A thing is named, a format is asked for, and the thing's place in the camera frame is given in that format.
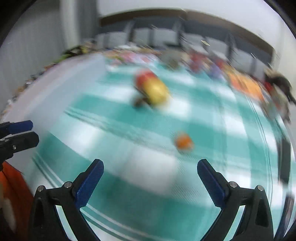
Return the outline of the black bag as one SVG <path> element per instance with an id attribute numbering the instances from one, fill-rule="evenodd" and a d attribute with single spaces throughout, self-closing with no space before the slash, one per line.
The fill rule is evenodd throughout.
<path id="1" fill-rule="evenodd" d="M 283 105 L 285 114 L 283 115 L 283 121 L 286 121 L 287 123 L 291 123 L 290 121 L 290 110 L 289 110 L 289 104 L 295 105 L 295 98 L 292 95 L 292 85 L 288 81 L 286 77 L 284 77 L 281 73 L 266 68 L 264 71 L 264 87 L 266 90 L 272 94 L 278 94 L 277 89 L 279 89 L 285 98 L 283 99 Z"/>

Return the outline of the orange tangerine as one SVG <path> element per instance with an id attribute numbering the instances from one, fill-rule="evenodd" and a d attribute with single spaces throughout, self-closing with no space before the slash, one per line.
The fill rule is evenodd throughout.
<path id="1" fill-rule="evenodd" d="M 177 133 L 174 137 L 174 145 L 179 152 L 190 152 L 194 143 L 187 133 Z"/>

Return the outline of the orange book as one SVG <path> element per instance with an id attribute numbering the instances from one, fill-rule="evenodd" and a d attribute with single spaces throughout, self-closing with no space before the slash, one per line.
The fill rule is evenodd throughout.
<path id="1" fill-rule="evenodd" d="M 256 101 L 263 101 L 264 98 L 261 85 L 250 76 L 242 74 L 236 70 L 226 71 L 225 74 L 232 89 L 239 91 Z"/>

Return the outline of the yellow apple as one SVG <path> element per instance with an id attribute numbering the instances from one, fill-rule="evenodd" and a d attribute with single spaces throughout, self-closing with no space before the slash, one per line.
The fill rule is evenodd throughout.
<path id="1" fill-rule="evenodd" d="M 142 85 L 142 90 L 149 105 L 164 104 L 170 97 L 167 86 L 159 78 L 149 78 Z"/>

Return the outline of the red apple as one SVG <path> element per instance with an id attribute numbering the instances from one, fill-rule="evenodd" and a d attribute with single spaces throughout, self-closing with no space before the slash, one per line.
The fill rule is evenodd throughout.
<path id="1" fill-rule="evenodd" d="M 143 85 L 146 81 L 151 78 L 157 78 L 156 74 L 149 69 L 142 69 L 135 75 L 134 85 L 135 88 L 139 91 L 142 91 Z"/>

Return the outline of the orange stool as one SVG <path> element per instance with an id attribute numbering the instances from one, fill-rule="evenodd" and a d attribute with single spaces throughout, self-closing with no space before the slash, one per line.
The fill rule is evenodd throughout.
<path id="1" fill-rule="evenodd" d="M 1 171 L 1 240 L 28 240 L 33 196 L 22 173 L 9 163 Z"/>

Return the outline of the dark brown mangosteen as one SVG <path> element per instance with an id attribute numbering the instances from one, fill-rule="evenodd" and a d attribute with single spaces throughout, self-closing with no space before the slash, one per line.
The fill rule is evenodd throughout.
<path id="1" fill-rule="evenodd" d="M 133 106 L 135 108 L 141 108 L 143 105 L 151 105 L 147 96 L 137 96 L 133 100 Z"/>

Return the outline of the grey sofa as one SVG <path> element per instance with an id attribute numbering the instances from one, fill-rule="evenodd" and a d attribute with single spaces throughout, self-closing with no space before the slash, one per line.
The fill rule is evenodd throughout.
<path id="1" fill-rule="evenodd" d="M 233 22 L 181 9 L 140 9 L 103 16 L 96 42 L 98 49 L 128 43 L 155 49 L 193 49 L 257 79 L 264 76 L 275 53 L 261 37 Z"/>

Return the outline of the green white plaid tablecloth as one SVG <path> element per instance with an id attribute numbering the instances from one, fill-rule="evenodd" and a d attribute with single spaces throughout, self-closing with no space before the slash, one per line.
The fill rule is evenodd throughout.
<path id="1" fill-rule="evenodd" d="M 225 83 L 159 63 L 152 70 L 170 98 L 161 108 L 136 109 L 141 67 L 105 65 L 49 129 L 36 130 L 30 187 L 59 187 L 100 159 L 104 173 L 82 213 L 101 240 L 199 240 L 219 213 L 197 175 L 205 158 L 241 187 L 262 185 L 278 226 L 286 193 L 277 176 L 282 124 Z M 192 151 L 176 149 L 177 133 L 190 136 Z"/>

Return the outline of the white board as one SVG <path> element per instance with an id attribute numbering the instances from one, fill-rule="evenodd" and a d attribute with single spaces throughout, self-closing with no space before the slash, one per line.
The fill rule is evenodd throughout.
<path id="1" fill-rule="evenodd" d="M 79 94 L 105 73 L 105 57 L 100 53 L 66 59 L 22 92 L 3 121 L 31 120 L 34 130 L 47 130 Z"/>

